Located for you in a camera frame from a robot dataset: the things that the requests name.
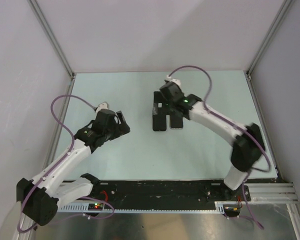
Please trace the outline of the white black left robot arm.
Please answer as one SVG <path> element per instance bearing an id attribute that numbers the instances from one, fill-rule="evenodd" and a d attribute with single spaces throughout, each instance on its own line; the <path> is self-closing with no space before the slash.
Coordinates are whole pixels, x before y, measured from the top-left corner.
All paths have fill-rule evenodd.
<path id="1" fill-rule="evenodd" d="M 17 183 L 16 200 L 21 202 L 22 213 L 36 224 L 45 226 L 59 208 L 72 201 L 85 196 L 97 199 L 101 187 L 96 184 L 98 179 L 89 173 L 83 174 L 68 187 L 62 187 L 61 183 L 97 148 L 129 132 L 130 127 L 121 111 L 97 110 L 95 119 L 76 132 L 71 144 L 58 159 L 31 180 L 22 178 Z"/>

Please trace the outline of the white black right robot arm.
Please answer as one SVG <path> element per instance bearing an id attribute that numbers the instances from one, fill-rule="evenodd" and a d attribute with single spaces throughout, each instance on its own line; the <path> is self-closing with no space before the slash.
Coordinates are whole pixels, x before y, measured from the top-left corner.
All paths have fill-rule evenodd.
<path id="1" fill-rule="evenodd" d="M 183 119 L 187 119 L 210 129 L 232 146 L 231 166 L 223 180 L 225 185 L 221 187 L 221 194 L 228 201 L 237 197 L 239 186 L 265 153 L 260 127 L 255 123 L 242 125 L 234 122 L 208 106 L 200 97 L 185 95 L 176 81 L 166 81 L 153 93 L 153 131 L 164 132 L 167 129 L 167 116 L 177 122 L 178 129 L 183 127 Z"/>

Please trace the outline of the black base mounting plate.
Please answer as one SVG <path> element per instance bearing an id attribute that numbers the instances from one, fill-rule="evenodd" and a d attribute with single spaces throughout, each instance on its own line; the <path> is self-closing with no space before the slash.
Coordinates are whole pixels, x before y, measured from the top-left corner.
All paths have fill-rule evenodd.
<path id="1" fill-rule="evenodd" d="M 101 180 L 88 196 L 123 211 L 214 210 L 215 202 L 251 201 L 248 186 L 231 190 L 222 180 Z"/>

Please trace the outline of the left controller circuit board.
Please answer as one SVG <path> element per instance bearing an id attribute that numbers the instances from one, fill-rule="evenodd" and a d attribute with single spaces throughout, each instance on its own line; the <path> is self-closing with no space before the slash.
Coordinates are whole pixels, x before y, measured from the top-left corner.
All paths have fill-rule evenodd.
<path id="1" fill-rule="evenodd" d="M 104 208 L 103 203 L 89 203 L 88 204 L 88 210 L 89 211 L 102 210 L 103 208 Z"/>

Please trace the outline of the controller circuit board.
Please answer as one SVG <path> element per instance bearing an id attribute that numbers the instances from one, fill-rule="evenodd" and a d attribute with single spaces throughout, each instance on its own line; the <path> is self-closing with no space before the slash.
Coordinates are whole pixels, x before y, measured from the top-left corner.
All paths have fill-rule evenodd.
<path id="1" fill-rule="evenodd" d="M 102 210 L 103 208 L 104 208 L 103 203 L 89 203 L 88 204 L 88 210 L 89 211 Z"/>
<path id="2" fill-rule="evenodd" d="M 239 204 L 237 206 L 225 206 L 223 215 L 226 218 L 237 218 L 240 215 L 242 207 L 242 204 Z"/>

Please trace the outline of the right controller circuit board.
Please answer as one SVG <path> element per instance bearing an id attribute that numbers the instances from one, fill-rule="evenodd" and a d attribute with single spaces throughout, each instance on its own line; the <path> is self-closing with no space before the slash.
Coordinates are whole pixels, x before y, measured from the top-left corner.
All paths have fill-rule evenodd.
<path id="1" fill-rule="evenodd" d="M 223 215 L 226 218 L 237 218 L 240 215 L 242 207 L 242 204 L 239 204 L 237 206 L 225 206 Z"/>

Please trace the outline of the aluminium left corner post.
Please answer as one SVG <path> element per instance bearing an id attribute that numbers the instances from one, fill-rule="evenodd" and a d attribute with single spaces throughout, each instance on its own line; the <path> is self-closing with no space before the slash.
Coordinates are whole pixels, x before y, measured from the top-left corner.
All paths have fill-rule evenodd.
<path id="1" fill-rule="evenodd" d="M 59 58 L 61 64 L 63 65 L 67 75 L 69 76 L 70 80 L 72 81 L 75 77 L 75 73 L 72 70 L 69 61 L 66 58 L 66 55 L 64 51 L 61 48 L 61 45 L 59 44 L 50 24 L 48 23 L 44 12 L 42 11 L 39 3 L 37 0 L 28 0 L 27 1 L 30 8 L 32 9 L 35 17 L 37 18 L 40 26 L 43 29 L 43 32 L 45 33 L 48 41 L 50 42 L 53 50 L 55 51 L 57 57 Z"/>

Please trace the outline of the aluminium corner post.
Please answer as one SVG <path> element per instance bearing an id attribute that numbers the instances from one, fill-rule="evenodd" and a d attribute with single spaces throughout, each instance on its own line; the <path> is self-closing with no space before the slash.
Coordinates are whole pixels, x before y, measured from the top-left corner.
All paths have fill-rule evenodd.
<path id="1" fill-rule="evenodd" d="M 262 59 L 267 48 L 270 46 L 272 40 L 274 39 L 276 33 L 278 32 L 280 26 L 283 24 L 283 21 L 285 20 L 287 14 L 289 13 L 289 11 L 294 3 L 295 3 L 295 0 L 284 0 L 282 2 L 277 14 L 274 17 L 274 20 L 272 21 L 268 31 L 266 32 L 266 34 L 261 42 L 261 45 L 259 46 L 256 54 L 254 55 L 251 63 L 249 64 L 249 66 L 245 72 L 245 75 L 249 81 L 252 78 L 252 73 L 254 72 L 256 66 Z"/>
<path id="2" fill-rule="evenodd" d="M 30 8 L 32 9 L 35 17 L 37 18 L 40 26 L 43 29 L 43 32 L 45 33 L 48 41 L 50 42 L 53 50 L 55 51 L 57 57 L 59 58 L 61 64 L 63 65 L 67 75 L 69 76 L 70 80 L 72 81 L 75 77 L 75 73 L 72 70 L 69 61 L 66 58 L 66 55 L 64 51 L 61 48 L 61 45 L 59 44 L 50 24 L 48 23 L 44 12 L 42 11 L 39 3 L 37 0 L 28 0 L 27 1 Z"/>

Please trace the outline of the aluminium front frame rail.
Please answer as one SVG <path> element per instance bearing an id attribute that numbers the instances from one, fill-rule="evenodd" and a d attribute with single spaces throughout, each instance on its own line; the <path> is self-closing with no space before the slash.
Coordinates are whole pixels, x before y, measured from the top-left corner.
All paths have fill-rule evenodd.
<path id="1" fill-rule="evenodd" d="M 95 183 L 86 194 L 96 198 L 105 191 L 113 199 L 122 199 L 128 195 L 142 195 L 146 197 L 172 197 L 172 196 L 199 196 L 209 201 L 222 202 L 234 201 L 238 195 L 246 196 L 253 202 L 298 202 L 298 197 L 291 183 L 248 183 L 244 191 L 239 187 L 230 190 L 219 182 L 194 180 L 194 181 L 101 181 Z"/>

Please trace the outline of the aluminium right corner post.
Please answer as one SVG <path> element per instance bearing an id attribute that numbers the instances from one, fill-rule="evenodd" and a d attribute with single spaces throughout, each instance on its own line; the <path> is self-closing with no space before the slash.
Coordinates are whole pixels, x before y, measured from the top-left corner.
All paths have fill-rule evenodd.
<path id="1" fill-rule="evenodd" d="M 276 33 L 278 32 L 280 26 L 283 24 L 283 21 L 285 20 L 287 14 L 289 13 L 289 11 L 294 3 L 295 3 L 295 0 L 284 0 L 282 2 L 277 14 L 274 17 L 274 20 L 272 21 L 268 31 L 266 32 L 266 34 L 261 42 L 261 45 L 259 46 L 256 54 L 254 55 L 251 63 L 249 64 L 249 66 L 245 72 L 245 75 L 249 81 L 252 78 L 252 73 L 254 72 L 256 66 L 262 59 L 267 48 L 270 46 L 272 40 L 274 39 Z"/>

